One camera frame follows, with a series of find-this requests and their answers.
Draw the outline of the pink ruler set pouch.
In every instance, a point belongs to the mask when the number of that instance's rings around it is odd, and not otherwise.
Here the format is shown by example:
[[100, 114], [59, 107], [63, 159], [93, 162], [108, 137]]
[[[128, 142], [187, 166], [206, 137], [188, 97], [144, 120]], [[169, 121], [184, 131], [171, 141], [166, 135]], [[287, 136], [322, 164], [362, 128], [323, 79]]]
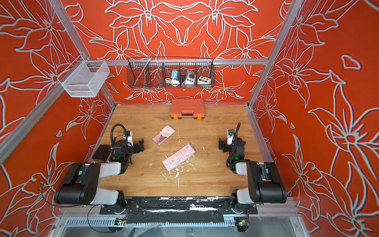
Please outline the pink ruler set pouch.
[[177, 166], [187, 161], [196, 153], [196, 149], [191, 143], [188, 143], [183, 148], [178, 150], [176, 153], [166, 158], [162, 164], [167, 169], [168, 172], [175, 169]]

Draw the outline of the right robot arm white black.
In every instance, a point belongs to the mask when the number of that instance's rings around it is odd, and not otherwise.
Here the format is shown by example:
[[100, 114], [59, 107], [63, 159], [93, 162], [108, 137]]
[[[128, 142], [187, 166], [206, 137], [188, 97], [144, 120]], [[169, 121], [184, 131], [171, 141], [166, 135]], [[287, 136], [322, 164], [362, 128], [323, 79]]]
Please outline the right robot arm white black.
[[231, 194], [229, 206], [233, 211], [243, 212], [257, 203], [286, 203], [287, 193], [276, 164], [245, 157], [246, 142], [238, 136], [240, 127], [238, 123], [235, 130], [228, 130], [226, 140], [219, 139], [219, 149], [229, 154], [226, 167], [234, 174], [247, 177], [248, 181], [248, 187]]

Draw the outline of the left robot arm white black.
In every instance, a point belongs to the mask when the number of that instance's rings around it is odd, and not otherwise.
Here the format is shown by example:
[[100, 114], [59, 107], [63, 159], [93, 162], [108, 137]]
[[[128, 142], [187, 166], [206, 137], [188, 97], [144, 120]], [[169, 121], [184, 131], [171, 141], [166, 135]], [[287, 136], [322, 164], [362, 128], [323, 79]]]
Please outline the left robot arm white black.
[[133, 164], [132, 156], [145, 150], [144, 140], [133, 143], [132, 132], [122, 124], [111, 129], [111, 144], [100, 145], [94, 153], [101, 163], [74, 163], [70, 165], [54, 195], [54, 201], [63, 205], [103, 205], [126, 209], [123, 191], [99, 187], [105, 177], [124, 174]]

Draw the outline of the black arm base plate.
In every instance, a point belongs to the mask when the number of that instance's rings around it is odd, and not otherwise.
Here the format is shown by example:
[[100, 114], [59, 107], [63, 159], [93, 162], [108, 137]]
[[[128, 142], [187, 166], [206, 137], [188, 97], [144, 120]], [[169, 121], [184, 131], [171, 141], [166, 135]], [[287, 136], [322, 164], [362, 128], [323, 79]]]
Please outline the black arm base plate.
[[257, 214], [256, 204], [238, 204], [235, 198], [215, 197], [126, 197], [126, 208], [116, 212], [114, 206], [101, 206], [101, 215], [125, 215], [149, 212], [211, 211], [219, 214]]

